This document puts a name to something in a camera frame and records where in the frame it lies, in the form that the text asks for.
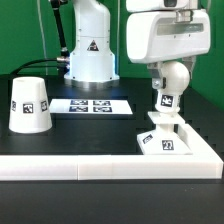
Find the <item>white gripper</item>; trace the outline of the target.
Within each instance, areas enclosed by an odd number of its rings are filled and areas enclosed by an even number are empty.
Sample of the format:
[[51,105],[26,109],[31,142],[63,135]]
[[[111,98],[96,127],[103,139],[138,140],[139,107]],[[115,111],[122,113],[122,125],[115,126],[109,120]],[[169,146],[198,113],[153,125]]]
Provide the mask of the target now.
[[203,10],[194,10],[190,22],[177,22],[175,11],[133,13],[126,26],[127,54],[132,63],[148,64],[152,87],[164,89],[166,78],[161,61],[182,58],[189,76],[196,64],[194,55],[209,51],[210,20]]

